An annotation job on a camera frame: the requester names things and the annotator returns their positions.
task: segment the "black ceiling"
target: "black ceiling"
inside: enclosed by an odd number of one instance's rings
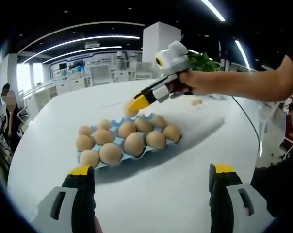
[[[121,45],[124,50],[141,50],[143,29],[161,21],[182,30],[182,42],[198,52],[206,52],[219,60],[219,41],[222,55],[244,65],[234,40],[240,40],[250,66],[260,69],[262,64],[277,67],[287,43],[289,14],[284,3],[257,0],[209,0],[226,19],[218,18],[200,0],[171,1],[111,1],[105,3],[79,2],[55,5],[41,2],[32,6],[17,5],[10,9],[1,27],[11,26],[8,33],[9,52],[19,52],[34,40],[61,28],[99,21],[123,21],[145,26],[117,23],[93,24],[67,29],[50,35],[24,51],[39,52],[51,46],[90,36],[133,35],[140,40],[101,39],[100,46]],[[50,50],[44,55],[59,56],[84,49],[85,41]],[[22,62],[27,57],[19,57]]]

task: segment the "black cable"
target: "black cable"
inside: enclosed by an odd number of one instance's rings
[[[257,138],[258,138],[258,143],[259,143],[259,148],[258,148],[258,152],[260,151],[260,137],[259,137],[259,134],[256,130],[256,128],[254,127],[252,121],[250,120],[248,114],[245,112],[245,110],[243,109],[243,107],[238,103],[238,101],[232,96],[233,100],[235,100],[235,102],[238,104],[238,106],[242,109],[242,111],[244,112],[245,116],[248,118],[250,124],[252,125],[253,129],[254,129],[254,132],[255,134],[257,135]]]

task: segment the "white table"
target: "white table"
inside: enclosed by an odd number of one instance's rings
[[[78,166],[75,139],[82,124],[120,119],[123,102],[152,80],[112,83],[53,98],[30,124],[13,157],[8,191],[28,221],[41,199]],[[250,182],[258,150],[251,124],[232,100],[184,96],[143,112],[162,114],[182,127],[173,149],[96,171],[96,216],[105,233],[210,232],[209,164],[232,165]],[[238,98],[259,130],[258,105]]]

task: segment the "window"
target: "window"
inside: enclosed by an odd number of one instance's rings
[[[30,66],[28,63],[17,64],[17,87],[18,91],[24,92],[31,89]]]
[[[42,63],[34,63],[33,64],[33,79],[34,79],[35,86],[37,86],[38,83],[44,82]]]

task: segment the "blue egg tray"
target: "blue egg tray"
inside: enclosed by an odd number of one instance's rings
[[[140,116],[137,116],[137,117],[138,117],[138,118],[142,118],[142,119],[147,120],[147,121],[151,121],[151,119],[152,119],[154,116],[155,116],[155,114],[154,114],[154,113],[151,113],[149,116],[146,116],[146,115],[140,115]],[[143,152],[142,155],[141,155],[140,157],[138,157],[138,158],[133,157],[133,156],[131,156],[131,155],[129,155],[129,154],[126,154],[126,153],[124,152],[124,150],[123,150],[123,145],[124,145],[125,139],[120,138],[120,137],[117,136],[117,135],[118,135],[118,129],[119,129],[119,127],[121,126],[121,124],[123,124],[124,122],[126,122],[126,121],[134,122],[135,119],[136,119],[137,117],[135,117],[135,118],[124,117],[124,118],[122,118],[122,120],[121,120],[120,122],[116,122],[115,120],[110,121],[111,124],[112,124],[112,127],[109,129],[109,131],[110,131],[110,132],[114,135],[114,137],[115,137],[115,140],[114,140],[113,143],[119,145],[120,148],[122,149],[122,153],[123,153],[122,158],[120,159],[120,162],[118,163],[118,165],[120,165],[121,162],[124,161],[124,160],[127,160],[127,159],[141,159],[141,158],[142,158],[146,153],[148,153],[148,152],[156,152],[156,151],[159,151],[159,150],[155,149],[154,147],[150,147],[150,146],[145,145],[144,152]],[[97,130],[96,125],[95,125],[95,126],[92,125],[91,127],[92,127],[92,129],[93,129],[94,131]],[[153,130],[157,130],[157,131],[160,131],[160,132],[162,131],[161,128],[154,128]],[[145,139],[146,134],[145,134],[144,132],[137,131],[137,133],[140,134],[140,135],[143,137],[143,139]],[[166,147],[166,146],[169,146],[169,145],[175,145],[175,144],[176,144],[176,143],[175,143],[174,141],[171,141],[171,140],[166,139],[165,147]],[[99,152],[99,150],[100,150],[101,147],[102,147],[102,145],[95,144],[94,147],[92,148],[92,150]],[[80,162],[80,154],[81,154],[81,152],[78,151],[78,152],[77,152],[78,162]],[[111,166],[111,165],[108,165],[108,164],[105,164],[105,163],[103,163],[103,162],[100,162],[100,163],[98,164],[98,166],[97,166],[95,169],[103,168],[103,167],[105,167],[105,166]]]

